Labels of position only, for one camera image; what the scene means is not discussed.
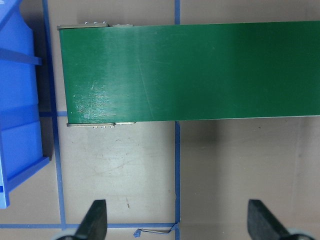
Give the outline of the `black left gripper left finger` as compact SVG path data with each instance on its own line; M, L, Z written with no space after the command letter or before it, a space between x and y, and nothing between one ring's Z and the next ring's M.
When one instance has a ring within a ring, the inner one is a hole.
M107 235L107 204L105 199L94 200L74 237L76 240L104 240Z

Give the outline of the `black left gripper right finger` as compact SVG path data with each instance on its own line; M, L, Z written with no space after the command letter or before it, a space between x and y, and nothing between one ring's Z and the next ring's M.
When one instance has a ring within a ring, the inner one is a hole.
M294 239L265 204L258 199L248 201L247 231L252 240Z

